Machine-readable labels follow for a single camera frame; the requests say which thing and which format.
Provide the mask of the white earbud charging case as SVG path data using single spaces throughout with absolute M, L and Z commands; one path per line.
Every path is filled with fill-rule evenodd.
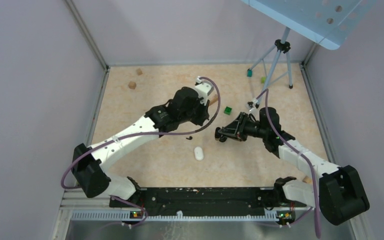
M 194 154 L 194 158 L 197 160 L 197 161 L 202 161 L 204 159 L 204 151 L 203 149 L 200 147 L 200 146 L 197 146 L 194 148 L 193 150 L 193 154 Z

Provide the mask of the black earbud charging case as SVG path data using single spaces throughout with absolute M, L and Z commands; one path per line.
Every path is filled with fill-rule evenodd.
M 218 141 L 221 142 L 221 143 L 224 143 L 227 141 L 227 137 L 221 137 Z

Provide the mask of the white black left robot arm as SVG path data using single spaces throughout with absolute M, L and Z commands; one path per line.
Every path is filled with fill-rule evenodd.
M 129 207 L 140 202 L 140 193 L 126 177 L 110 176 L 108 169 L 119 159 L 141 145 L 178 129 L 190 122 L 203 126 L 209 119 L 209 96 L 214 87 L 209 83 L 182 87 L 165 104 L 148 110 L 135 123 L 112 137 L 86 146 L 81 143 L 73 151 L 71 172 L 87 198 L 102 194 L 116 195 Z

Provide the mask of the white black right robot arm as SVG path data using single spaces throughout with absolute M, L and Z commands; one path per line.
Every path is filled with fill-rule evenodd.
M 370 209 L 357 169 L 324 160 L 304 147 L 282 129 L 280 117 L 273 107 L 260 109 L 259 120 L 251 113 L 241 112 L 227 126 L 217 127 L 214 137 L 219 142 L 228 139 L 245 142 L 249 137 L 261 139 L 268 152 L 311 178 L 311 184 L 293 177 L 279 179 L 273 192 L 273 200 L 279 206 L 287 206 L 290 202 L 303 203 L 313 207 L 335 226 Z

